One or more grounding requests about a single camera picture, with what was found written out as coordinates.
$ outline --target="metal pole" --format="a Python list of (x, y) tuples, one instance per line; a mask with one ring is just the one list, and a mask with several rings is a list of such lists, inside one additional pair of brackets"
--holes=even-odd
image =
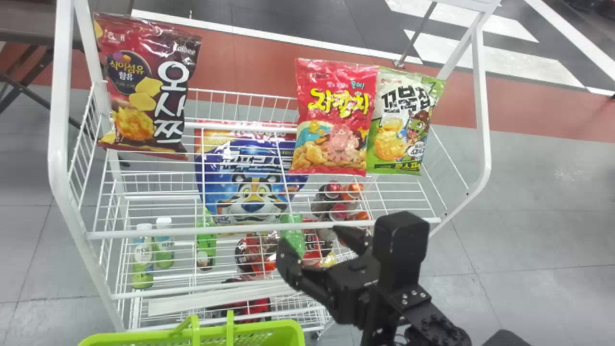
[(408, 49), (414, 46), (416, 39), (419, 37), (419, 34), (423, 32), (423, 28), (425, 28), (425, 24), (427, 23), (429, 16), (431, 16), (431, 12), (434, 11), (435, 5), (436, 5), (435, 1), (433, 1), (429, 5), (429, 8), (427, 9), (427, 12), (425, 12), (425, 16), (423, 17), (423, 20), (421, 20), (421, 24), (419, 25), (418, 29), (415, 31), (415, 34), (412, 35), (412, 38), (410, 39), (410, 43), (408, 43), (408, 47), (406, 47), (406, 49), (403, 51), (403, 54), (399, 58), (399, 60), (393, 60), (393, 64), (395, 65), (395, 67), (403, 68), (403, 63), (404, 61), (406, 61), (406, 57), (408, 56)]

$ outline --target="green snack bag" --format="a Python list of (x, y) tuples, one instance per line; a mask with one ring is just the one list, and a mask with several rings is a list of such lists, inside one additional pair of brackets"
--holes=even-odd
[[(284, 214), (280, 216), (280, 223), (301, 223), (303, 215), (301, 214)], [(299, 258), (303, 258), (306, 253), (306, 241), (302, 230), (282, 230), (280, 238), (286, 239), (293, 249), (299, 254)]]
[[(196, 227), (215, 227), (216, 223), (210, 216), (209, 211), (205, 211), (205, 218), (199, 217), (196, 220)], [(196, 265), (203, 272), (211, 270), (215, 265), (216, 259), (216, 239), (217, 234), (197, 235)]]
[(442, 92), (440, 79), (380, 67), (367, 139), (367, 171), (421, 175), (431, 114)]

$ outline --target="blue cereal box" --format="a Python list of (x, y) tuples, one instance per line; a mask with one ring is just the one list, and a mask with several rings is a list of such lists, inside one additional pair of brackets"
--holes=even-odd
[[(198, 123), (214, 121), (199, 119)], [(216, 121), (254, 130), (194, 130), (194, 170), (200, 197), (218, 225), (278, 222), (306, 175), (282, 175), (293, 161), (295, 134), (270, 131), (284, 123)], [(267, 131), (259, 131), (266, 126)]]

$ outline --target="white floor marking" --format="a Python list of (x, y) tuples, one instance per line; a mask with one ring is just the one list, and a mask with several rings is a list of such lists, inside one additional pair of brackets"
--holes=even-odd
[[(399, 58), (401, 56), (401, 50), (405, 48), (405, 47), (400, 47), (399, 53), (390, 53), (390, 52), (383, 52), (380, 50), (373, 50), (373, 49), (367, 49), (367, 48), (362, 48), (362, 47), (352, 47), (352, 46), (346, 46), (344, 44), (318, 41), (315, 39), (299, 38), (299, 37), (289, 36), (289, 35), (284, 35), (284, 34), (268, 33), (267, 31), (240, 28), (238, 26), (205, 22), (203, 20), (188, 19), (184, 17), (177, 17), (174, 15), (166, 15), (166, 14), (160, 14), (160, 13), (143, 11), (143, 10), (134, 9), (132, 10), (132, 15), (135, 17), (140, 17), (140, 18), (149, 19), (149, 20), (158, 20), (160, 22), (193, 26), (195, 28), (222, 31), (225, 33), (238, 34), (242, 36), (270, 39), (272, 41), (300, 44), (302, 46), (322, 48), (322, 49), (328, 49), (328, 50), (337, 50), (338, 52), (367, 55), (367, 56), (378, 57), (378, 58), (387, 58), (391, 60), (395, 58)], [(417, 57), (407, 57), (406, 62), (415, 63), (415, 64), (423, 63), (421, 59)]]
[[(427, 8), (431, 4), (431, 1), (428, 0), (385, 1), (391, 10), (416, 17), (424, 17), (425, 12), (427, 12)], [(436, 5), (434, 12), (431, 14), (429, 19), (468, 28), (472, 24), (472, 21), (474, 21), (477, 14), (478, 12), (476, 11), (440, 3)], [(483, 26), (483, 31), (523, 39), (526, 41), (538, 42), (538, 40), (521, 23), (514, 19), (505, 18), (499, 15), (490, 16)]]
[(615, 91), (612, 91), (612, 90), (599, 89), (597, 87), (585, 87), (585, 88), (587, 88), (587, 90), (591, 92), (592, 94), (604, 95), (604, 96), (609, 96), (609, 97), (615, 95)]
[[(408, 37), (414, 34), (414, 31), (404, 31)], [(421, 60), (444, 64), (458, 42), (454, 39), (423, 33), (417, 38), (415, 49)], [(457, 66), (472, 68), (471, 49), (466, 50)], [(583, 84), (558, 60), (511, 50), (485, 47), (485, 69), (508, 76), (583, 87)]]
[(615, 81), (615, 61), (542, 0), (525, 0), (570, 42)]

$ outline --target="cartoon character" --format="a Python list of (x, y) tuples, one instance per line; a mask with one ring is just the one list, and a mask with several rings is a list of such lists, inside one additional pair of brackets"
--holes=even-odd
[(239, 187), (237, 194), (218, 201), (218, 215), (226, 215), (232, 222), (275, 222), (288, 207), (271, 189), (272, 183), (279, 183), (279, 175), (266, 178), (248, 178), (234, 174), (232, 181)]
[(416, 142), (425, 138), (429, 133), (429, 113), (426, 110), (422, 110), (416, 114), (410, 114), (410, 120), (406, 125), (408, 146), (412, 147)]
[(328, 133), (329, 139), (325, 143), (329, 160), (333, 162), (352, 161), (359, 157), (357, 147), (359, 139), (346, 124), (335, 124)]

